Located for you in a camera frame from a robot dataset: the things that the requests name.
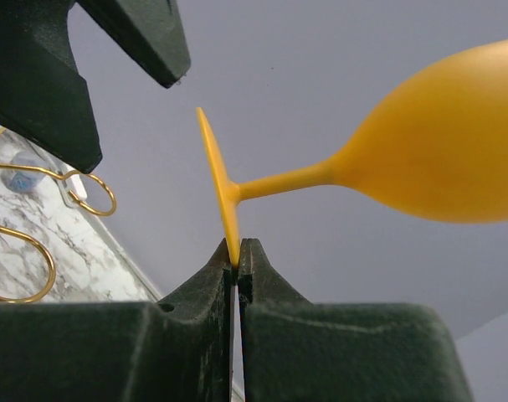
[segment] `marble countertop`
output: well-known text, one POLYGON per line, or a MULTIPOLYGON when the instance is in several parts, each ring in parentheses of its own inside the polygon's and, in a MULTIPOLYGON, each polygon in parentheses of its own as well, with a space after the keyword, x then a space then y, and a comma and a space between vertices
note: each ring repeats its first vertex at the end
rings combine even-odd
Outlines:
MULTIPOLYGON (((0 162, 10 162, 23 149, 28 144, 16 134, 0 136, 0 162)), ((0 225, 33 236, 56 262, 56 282, 44 302, 155 300, 83 214, 65 205, 52 178, 29 194, 13 193, 0 178, 0 225)), ((30 296, 44 286, 47 274, 44 258, 32 245, 0 234, 0 296, 30 296)))

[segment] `gold metal hook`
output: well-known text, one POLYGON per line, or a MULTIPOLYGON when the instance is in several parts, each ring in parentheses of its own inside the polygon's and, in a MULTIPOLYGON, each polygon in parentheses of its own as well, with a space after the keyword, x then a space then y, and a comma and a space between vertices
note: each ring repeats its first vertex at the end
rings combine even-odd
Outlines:
POLYGON ((108 211, 99 211, 98 209, 94 209, 90 207, 87 203, 83 202, 77 194, 75 194, 73 191, 69 191, 69 196, 74 200, 76 204, 78 204, 82 209, 85 209, 86 211, 90 212, 91 214, 98 215, 98 216, 111 216, 115 211, 117 207, 116 197, 114 193, 112 193, 112 190, 105 184, 103 180, 95 176, 94 174, 83 174, 77 170, 71 170, 65 174, 57 174, 55 172, 52 172, 48 169, 45 169, 43 167, 38 166, 25 166, 25 165, 12 165, 11 163, 0 163, 0 169, 13 169, 13 170, 24 170, 27 172, 40 172, 43 174, 46 174, 50 176, 51 178, 55 178, 57 180, 66 180, 67 178, 70 178, 71 176, 74 176, 76 174, 80 174, 83 176, 86 176, 87 178, 91 178, 95 180, 107 193, 107 195, 110 198, 111 201, 111 207, 108 211))
POLYGON ((23 241, 26 241, 36 247, 40 254, 44 257, 45 261, 47 262, 47 267, 49 268, 49 274, 47 277, 47 281, 45 282, 45 286, 36 294, 28 297, 22 297, 19 299, 10 298, 10 297, 4 297, 0 296, 0 302, 6 302, 6 303, 32 303, 37 302, 38 300, 42 299, 45 295, 49 293, 51 290, 51 287, 53 287, 54 281, 56 279, 56 266, 53 260, 53 257, 49 253, 49 251, 42 245, 39 241, 37 241, 34 237, 29 236, 28 234, 19 232, 14 229, 9 229, 5 226, 0 225, 0 234, 2 235, 8 235, 13 236, 18 239, 21 239, 23 241))

